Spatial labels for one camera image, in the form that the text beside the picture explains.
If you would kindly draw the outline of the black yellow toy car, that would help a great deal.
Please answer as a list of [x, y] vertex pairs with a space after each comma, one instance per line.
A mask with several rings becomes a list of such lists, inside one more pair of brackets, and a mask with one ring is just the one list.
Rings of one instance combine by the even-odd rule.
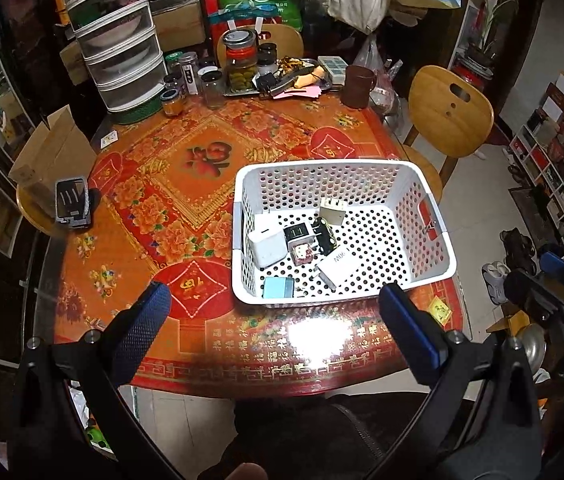
[[329, 222], [322, 217], [318, 217], [311, 224], [311, 229], [319, 247], [320, 254], [323, 256], [331, 255], [338, 247], [338, 244]]

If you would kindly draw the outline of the black green digital charger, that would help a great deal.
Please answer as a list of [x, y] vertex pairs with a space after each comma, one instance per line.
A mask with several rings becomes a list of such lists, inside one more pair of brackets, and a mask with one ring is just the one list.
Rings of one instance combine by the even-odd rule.
[[311, 226], [307, 222], [300, 222], [283, 229], [288, 248], [309, 243], [313, 239]]

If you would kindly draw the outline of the beige plug adapter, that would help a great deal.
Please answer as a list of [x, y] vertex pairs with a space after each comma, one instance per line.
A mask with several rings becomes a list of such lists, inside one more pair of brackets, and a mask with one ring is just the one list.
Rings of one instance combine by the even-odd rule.
[[347, 208], [341, 200], [323, 197], [320, 200], [319, 216], [331, 226], [341, 226], [346, 218]]

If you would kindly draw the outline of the white stacked drawer organizer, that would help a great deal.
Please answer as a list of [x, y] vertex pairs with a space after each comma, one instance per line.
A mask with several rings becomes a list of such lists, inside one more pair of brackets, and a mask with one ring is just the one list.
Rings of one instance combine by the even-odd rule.
[[165, 88], [149, 0], [64, 0], [85, 67], [108, 112], [128, 113]]

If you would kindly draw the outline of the white cube charger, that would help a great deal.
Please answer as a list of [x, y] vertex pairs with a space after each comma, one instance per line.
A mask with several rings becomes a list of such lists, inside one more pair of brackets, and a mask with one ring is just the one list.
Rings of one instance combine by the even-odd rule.
[[258, 269], [274, 266], [287, 256], [283, 228], [273, 214], [257, 214], [247, 240]]

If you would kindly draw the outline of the glass jar of pickles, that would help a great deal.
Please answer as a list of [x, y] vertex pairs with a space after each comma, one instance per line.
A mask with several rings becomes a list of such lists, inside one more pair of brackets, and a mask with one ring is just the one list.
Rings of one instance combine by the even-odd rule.
[[222, 38], [225, 48], [225, 73], [231, 92], [255, 90], [254, 76], [258, 73], [256, 33], [250, 28], [229, 30]]

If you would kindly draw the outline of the white perforated plastic basket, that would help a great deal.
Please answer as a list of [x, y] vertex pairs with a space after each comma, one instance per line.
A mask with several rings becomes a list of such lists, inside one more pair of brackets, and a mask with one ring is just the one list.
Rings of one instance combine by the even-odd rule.
[[[315, 265], [295, 266], [291, 257], [258, 269], [248, 246], [257, 214], [273, 214], [282, 228], [319, 216], [323, 197], [347, 208], [331, 226], [338, 247], [361, 260], [361, 268], [333, 292]], [[251, 306], [295, 308], [374, 298], [387, 283], [410, 290], [452, 278], [457, 258], [435, 197], [418, 166], [405, 160], [316, 159], [245, 166], [234, 185], [232, 290]], [[295, 280], [295, 295], [262, 297], [267, 276]]]

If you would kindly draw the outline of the brown cardboard box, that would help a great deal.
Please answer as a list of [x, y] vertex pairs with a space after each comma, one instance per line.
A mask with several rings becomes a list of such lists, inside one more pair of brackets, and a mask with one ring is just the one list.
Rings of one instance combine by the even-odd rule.
[[90, 142], [66, 105], [34, 129], [8, 176], [40, 202], [54, 205], [56, 182], [87, 178], [95, 159]]

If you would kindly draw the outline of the grey black phone stand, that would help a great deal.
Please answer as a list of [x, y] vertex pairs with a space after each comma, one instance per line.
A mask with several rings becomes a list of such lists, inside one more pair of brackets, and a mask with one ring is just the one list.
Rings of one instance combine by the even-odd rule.
[[55, 182], [55, 222], [73, 231], [91, 229], [102, 193], [90, 188], [84, 177]]

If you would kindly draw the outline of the wooden chair with holes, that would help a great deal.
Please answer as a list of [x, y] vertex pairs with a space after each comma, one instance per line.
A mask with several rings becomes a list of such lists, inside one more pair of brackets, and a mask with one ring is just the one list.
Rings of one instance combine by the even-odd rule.
[[[486, 142], [494, 125], [494, 109], [480, 90], [437, 65], [417, 71], [408, 107], [411, 128], [402, 142], [404, 155], [423, 171], [434, 197], [441, 200], [458, 161]], [[413, 148], [417, 138], [445, 156], [439, 169]]]

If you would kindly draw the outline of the pink paper sheet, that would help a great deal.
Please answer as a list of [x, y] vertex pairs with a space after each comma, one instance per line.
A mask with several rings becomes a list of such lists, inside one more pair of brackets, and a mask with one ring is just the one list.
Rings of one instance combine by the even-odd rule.
[[318, 99], [322, 94], [322, 89], [317, 84], [303, 88], [288, 88], [285, 91], [273, 96], [273, 100], [299, 98], [299, 99]]

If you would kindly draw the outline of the clear glass jar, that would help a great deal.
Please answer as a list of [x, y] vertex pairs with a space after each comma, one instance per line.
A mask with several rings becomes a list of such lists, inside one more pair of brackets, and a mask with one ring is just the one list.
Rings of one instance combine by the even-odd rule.
[[203, 97], [210, 110], [217, 110], [224, 107], [225, 103], [225, 84], [221, 70], [208, 70], [201, 75], [203, 85]]

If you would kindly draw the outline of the Hello Kitty charger plug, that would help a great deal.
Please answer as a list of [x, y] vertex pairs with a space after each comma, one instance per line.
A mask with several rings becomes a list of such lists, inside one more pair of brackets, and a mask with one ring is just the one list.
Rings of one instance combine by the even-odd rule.
[[291, 253], [291, 261], [295, 266], [303, 266], [311, 263], [314, 259], [314, 251], [309, 243], [297, 244], [289, 252]]

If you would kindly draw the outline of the teal charger plug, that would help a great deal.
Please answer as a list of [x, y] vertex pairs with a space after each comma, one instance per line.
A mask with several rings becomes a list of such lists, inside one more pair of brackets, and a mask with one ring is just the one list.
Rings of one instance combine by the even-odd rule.
[[295, 280], [286, 276], [267, 276], [263, 281], [262, 297], [287, 299], [295, 295]]

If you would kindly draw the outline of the brown mug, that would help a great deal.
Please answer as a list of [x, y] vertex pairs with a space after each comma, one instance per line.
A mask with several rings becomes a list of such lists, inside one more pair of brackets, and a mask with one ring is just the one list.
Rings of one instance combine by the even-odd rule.
[[344, 105], [363, 110], [369, 105], [370, 93], [375, 88], [376, 75], [370, 68], [349, 65], [346, 68], [346, 79], [340, 92], [340, 102]]

